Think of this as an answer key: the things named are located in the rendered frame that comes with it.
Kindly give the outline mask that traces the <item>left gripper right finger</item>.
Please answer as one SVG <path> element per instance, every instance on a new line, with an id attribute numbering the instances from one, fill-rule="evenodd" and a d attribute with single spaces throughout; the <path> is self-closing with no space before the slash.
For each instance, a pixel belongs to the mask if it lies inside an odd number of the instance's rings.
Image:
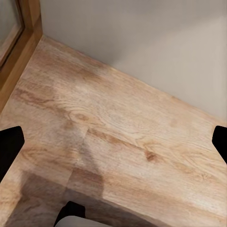
<path id="1" fill-rule="evenodd" d="M 227 128 L 216 126 L 213 132 L 212 143 L 227 164 Z"/>

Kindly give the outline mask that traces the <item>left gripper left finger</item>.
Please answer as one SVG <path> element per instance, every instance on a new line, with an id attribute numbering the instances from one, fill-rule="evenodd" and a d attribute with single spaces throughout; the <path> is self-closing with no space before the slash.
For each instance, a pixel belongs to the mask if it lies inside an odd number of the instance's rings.
<path id="1" fill-rule="evenodd" d="M 0 131 L 0 182 L 25 144 L 21 126 Z"/>

